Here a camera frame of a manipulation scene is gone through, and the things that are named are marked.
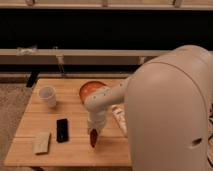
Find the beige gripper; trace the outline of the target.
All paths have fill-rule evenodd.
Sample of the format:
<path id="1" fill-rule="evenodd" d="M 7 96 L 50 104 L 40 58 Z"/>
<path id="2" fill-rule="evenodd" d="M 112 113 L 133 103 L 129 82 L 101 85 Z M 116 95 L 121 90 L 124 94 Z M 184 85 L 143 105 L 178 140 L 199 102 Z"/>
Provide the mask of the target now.
<path id="1" fill-rule="evenodd" d="M 90 112 L 87 118 L 88 133 L 91 133 L 92 130 L 96 130 L 97 133 L 100 133 L 106 125 L 107 122 L 106 116 L 107 116 L 106 110 L 99 112 Z"/>

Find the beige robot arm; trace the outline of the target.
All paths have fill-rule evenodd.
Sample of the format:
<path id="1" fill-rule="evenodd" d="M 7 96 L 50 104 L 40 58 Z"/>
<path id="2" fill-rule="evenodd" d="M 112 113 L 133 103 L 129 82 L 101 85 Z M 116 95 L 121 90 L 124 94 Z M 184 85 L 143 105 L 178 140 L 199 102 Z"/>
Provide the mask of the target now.
<path id="1" fill-rule="evenodd" d="M 86 97 L 88 127 L 105 126 L 106 109 L 124 105 L 133 171 L 207 171 L 213 106 L 213 54 L 186 45 L 143 64 L 112 88 Z"/>

